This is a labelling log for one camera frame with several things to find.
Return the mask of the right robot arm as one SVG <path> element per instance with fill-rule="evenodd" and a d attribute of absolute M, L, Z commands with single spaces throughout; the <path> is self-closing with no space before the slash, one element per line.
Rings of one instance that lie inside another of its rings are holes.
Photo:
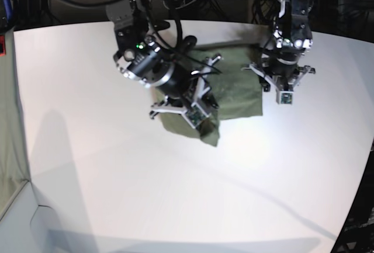
<path fill-rule="evenodd" d="M 188 55 L 196 37 L 183 37 L 175 8 L 176 45 L 170 46 L 159 34 L 148 0 L 108 0 L 102 3 L 114 24 L 118 50 L 113 59 L 120 73 L 147 88 L 155 88 L 162 101 L 151 106 L 150 118 L 161 113 L 181 116 L 193 128 L 209 119 L 218 104 L 207 82 L 208 75 L 221 74 L 215 64 L 221 55 L 199 61 Z"/>

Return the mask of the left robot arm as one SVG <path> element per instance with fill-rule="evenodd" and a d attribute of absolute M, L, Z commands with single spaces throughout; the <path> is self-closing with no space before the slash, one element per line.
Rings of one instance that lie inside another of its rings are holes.
<path fill-rule="evenodd" d="M 275 88 L 278 104 L 291 105 L 295 88 L 308 74 L 316 69 L 300 66 L 300 58 L 313 45 L 313 35 L 309 25 L 309 12 L 314 0 L 277 0 L 277 10 L 269 24 L 269 37 L 256 61 L 245 67 L 259 76 L 265 92 Z"/>

